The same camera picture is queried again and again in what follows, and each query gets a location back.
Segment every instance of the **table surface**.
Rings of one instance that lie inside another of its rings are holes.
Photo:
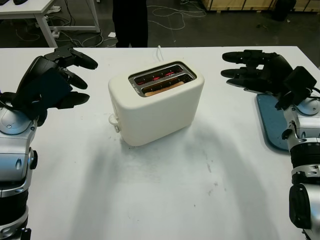
[[[15,5],[14,0],[10,0],[0,6],[0,15],[8,14],[41,14],[55,0],[28,0],[21,5]]]
[[[220,76],[237,67],[222,54],[244,49],[277,52],[320,79],[294,46],[164,48],[165,59],[198,68],[205,85],[191,126],[140,147],[108,123],[108,81],[156,62],[157,50],[81,49],[99,63],[69,68],[87,81],[89,102],[50,109],[31,144],[39,155],[28,200],[32,239],[301,240],[289,219],[290,156],[266,145],[256,95]],[[15,92],[32,60],[51,51],[0,49],[1,91]]]

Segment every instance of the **blue pad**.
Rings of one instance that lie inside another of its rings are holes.
[[[258,94],[256,101],[268,142],[277,149],[288,151],[287,141],[281,138],[281,134],[287,129],[287,121],[284,111],[275,108],[277,99],[267,94]]]

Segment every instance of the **wooden crate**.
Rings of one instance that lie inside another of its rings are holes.
[[[202,0],[211,11],[268,10],[275,0]]]
[[[269,10],[275,0],[246,0],[242,10]]]
[[[212,0],[210,10],[213,11],[232,11],[241,10],[245,0]]]
[[[272,10],[277,0],[202,0],[209,11]],[[296,12],[320,12],[320,0],[297,0]]]
[[[320,0],[311,0],[305,7],[304,12],[320,12]]]

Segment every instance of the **robot finger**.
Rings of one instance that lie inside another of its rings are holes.
[[[73,48],[70,49],[70,52],[76,56],[74,61],[75,65],[91,70],[98,67],[98,63],[95,60],[82,52],[76,51]]]
[[[225,78],[258,78],[262,74],[262,70],[254,67],[240,67],[240,69],[226,69],[221,71],[221,75]]]
[[[78,89],[87,89],[87,83],[81,77],[69,71],[67,68],[60,68],[59,72],[65,77],[70,85],[73,85]]]
[[[264,65],[269,59],[277,55],[275,52],[264,53],[262,50],[244,50],[226,52],[222,55],[222,58],[230,63],[245,64],[247,67],[257,67],[258,65]]]
[[[90,96],[85,93],[71,91],[67,96],[60,100],[53,107],[57,109],[72,109],[76,105],[81,105],[89,100]]]
[[[254,93],[268,93],[272,87],[266,80],[260,78],[232,78],[226,83]]]

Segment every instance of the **person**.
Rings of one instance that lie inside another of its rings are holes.
[[[148,13],[146,0],[113,0],[117,48],[148,47]]]

